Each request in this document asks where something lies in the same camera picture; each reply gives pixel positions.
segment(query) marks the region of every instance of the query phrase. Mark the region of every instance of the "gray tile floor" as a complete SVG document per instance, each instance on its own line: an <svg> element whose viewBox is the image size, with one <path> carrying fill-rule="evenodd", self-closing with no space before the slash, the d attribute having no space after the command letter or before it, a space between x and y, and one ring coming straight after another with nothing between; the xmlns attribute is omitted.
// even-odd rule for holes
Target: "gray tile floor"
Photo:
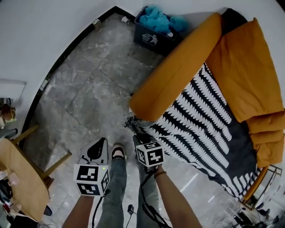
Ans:
<svg viewBox="0 0 285 228"><path fill-rule="evenodd" d="M133 204L137 209L139 177L132 133L122 123L129 112L129 94L163 57L134 44L134 24L124 24L120 19L120 15L113 14L68 56L50 79L34 114L32 124L38 122L40 128L26 140L27 156L45 170L68 150L73 153L52 174L55 181L50 188L49 206L53 215L44 216L45 224L62 227L79 197L73 182L73 165L79 160L81 148L100 137L107 138L110 146L119 140L127 150L124 227L129 219L127 206ZM237 211L238 203L221 186L194 167L170 157L164 168L204 228L226 227L232 222L231 209ZM95 198L91 214L97 202ZM160 209L167 218L162 203ZM101 212L100 207L95 223ZM134 215L129 227L135 227L135 223Z"/></svg>

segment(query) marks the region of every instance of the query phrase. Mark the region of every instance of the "cable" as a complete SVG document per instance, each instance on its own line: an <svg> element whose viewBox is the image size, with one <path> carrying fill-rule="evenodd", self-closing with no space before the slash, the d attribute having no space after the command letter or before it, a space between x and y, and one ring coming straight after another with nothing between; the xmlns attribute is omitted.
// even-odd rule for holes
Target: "cable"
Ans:
<svg viewBox="0 0 285 228"><path fill-rule="evenodd" d="M132 215L130 215L130 219L131 219L131 217L132 217ZM129 222L130 222L130 219L129 219L129 221L128 221L128 224L129 224ZM126 225L126 228L128 227L128 224Z"/></svg>
<svg viewBox="0 0 285 228"><path fill-rule="evenodd" d="M39 228L39 227L41 227L41 226L43 226L43 227L55 226L56 228L58 228L58 227L57 227L56 225L54 225L54 224L38 224L37 228Z"/></svg>
<svg viewBox="0 0 285 228"><path fill-rule="evenodd" d="M154 222L157 223L157 225L160 228L171 228L170 226L168 226L168 224L166 223L166 221L163 219L163 217L153 208L153 206L149 205L146 202L146 198L144 195L144 191L143 191L143 186L146 184L146 182L149 180L149 178L157 171L157 169L153 169L149 172L148 176L146 177L146 179L143 181L143 183L141 184L141 191L142 191L142 198L144 203L142 204L142 209L143 211L146 213L147 216L149 216Z"/></svg>
<svg viewBox="0 0 285 228"><path fill-rule="evenodd" d="M241 227L245 227L245 226L253 226L253 227L256 227L256 225L242 225Z"/></svg>
<svg viewBox="0 0 285 228"><path fill-rule="evenodd" d="M98 202L98 204L97 204L97 206L96 206L96 208L95 208L94 214L93 214L93 218L92 218L92 228L94 228L94 219L95 219L95 215L96 215L96 212L97 212L97 210L98 210L98 207L99 207L99 205L100 205L102 199L103 199L107 194L109 194L110 192L111 192L111 190L110 190L110 189L107 189L106 192L104 193L104 195L101 196L101 198L100 198L100 200L99 200L99 202Z"/></svg>
<svg viewBox="0 0 285 228"><path fill-rule="evenodd" d="M137 216L137 213L136 212L134 212L134 214ZM167 218L165 218L165 217L163 217L163 219L165 219L165 220L167 220L167 221L170 221L169 219L167 219ZM171 221L170 221L171 222Z"/></svg>

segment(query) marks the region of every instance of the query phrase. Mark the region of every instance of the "patterned throw blanket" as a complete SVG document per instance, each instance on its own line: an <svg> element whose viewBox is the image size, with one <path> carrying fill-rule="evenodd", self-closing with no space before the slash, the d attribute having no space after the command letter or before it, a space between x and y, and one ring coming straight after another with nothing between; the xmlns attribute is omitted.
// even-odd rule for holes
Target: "patterned throw blanket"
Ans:
<svg viewBox="0 0 285 228"><path fill-rule="evenodd" d="M204 63L156 122L128 126L161 141L167 155L191 164L241 199L260 173L247 126L236 121Z"/></svg>

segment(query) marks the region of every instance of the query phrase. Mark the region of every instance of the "shoe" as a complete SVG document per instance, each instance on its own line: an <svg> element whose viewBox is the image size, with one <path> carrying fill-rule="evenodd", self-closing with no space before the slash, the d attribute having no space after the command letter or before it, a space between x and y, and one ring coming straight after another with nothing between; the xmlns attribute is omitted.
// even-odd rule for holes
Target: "shoe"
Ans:
<svg viewBox="0 0 285 228"><path fill-rule="evenodd" d="M112 148L112 160L113 159L125 159L125 148L121 144L115 144Z"/></svg>

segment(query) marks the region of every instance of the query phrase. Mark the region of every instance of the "orange sofa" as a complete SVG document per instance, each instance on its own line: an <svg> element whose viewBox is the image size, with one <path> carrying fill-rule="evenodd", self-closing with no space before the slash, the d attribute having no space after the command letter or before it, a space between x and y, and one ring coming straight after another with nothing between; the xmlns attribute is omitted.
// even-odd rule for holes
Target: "orange sofa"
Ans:
<svg viewBox="0 0 285 228"><path fill-rule="evenodd" d="M246 121L258 167L282 161L285 115L277 75L257 19L222 36L214 13L187 36L130 99L139 118L162 116L206 62L231 111Z"/></svg>

